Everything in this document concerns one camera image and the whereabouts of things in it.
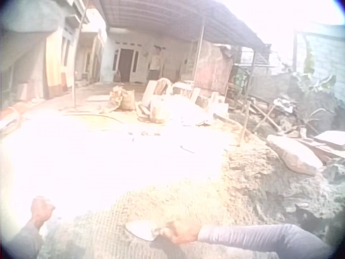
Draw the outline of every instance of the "concrete floor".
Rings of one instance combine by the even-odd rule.
[[[85,100],[107,94],[111,87],[78,89],[78,110],[102,109],[104,103]],[[71,101],[67,94],[35,107],[24,115],[30,120],[2,140],[3,241],[12,238],[30,218],[36,195],[46,196],[56,205],[52,221],[59,218],[67,222],[89,211],[109,208],[131,190],[219,176],[223,148],[216,133],[169,127],[160,137],[128,134],[149,127],[157,130],[157,125],[138,122],[135,112],[111,114],[123,124],[98,117],[80,120],[62,116],[59,111],[71,110]],[[90,125],[103,125],[106,131],[90,131]],[[192,147],[195,153],[181,145]]]

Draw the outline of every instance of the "doorway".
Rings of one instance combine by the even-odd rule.
[[[119,59],[119,71],[121,73],[121,82],[129,82],[130,68],[132,66],[134,50],[121,49]]]

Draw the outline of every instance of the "fist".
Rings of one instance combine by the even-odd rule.
[[[53,210],[55,210],[55,206],[51,204],[50,200],[41,196],[34,198],[31,203],[32,219],[41,224],[50,219]]]
[[[176,220],[160,230],[160,235],[174,244],[185,244],[198,240],[202,225],[198,222]]]

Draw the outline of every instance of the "ground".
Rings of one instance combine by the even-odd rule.
[[[105,103],[86,99],[111,87],[78,89],[79,114],[102,111]],[[141,99],[142,85],[126,88]],[[28,220],[35,195],[56,204],[40,258],[267,258],[273,255],[199,243],[175,247],[161,238],[140,241],[123,225],[135,219],[163,225],[177,217],[204,224],[297,223],[293,208],[305,192],[305,210],[330,199],[304,190],[319,182],[291,172],[259,138],[246,136],[237,147],[238,124],[161,126],[121,111],[106,114],[116,120],[62,116],[75,111],[71,104],[67,94],[37,106],[2,145],[6,237]]]

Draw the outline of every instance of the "trowel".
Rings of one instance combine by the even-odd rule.
[[[149,220],[130,221],[125,224],[125,227],[131,234],[146,241],[156,239],[161,230],[156,223]]]

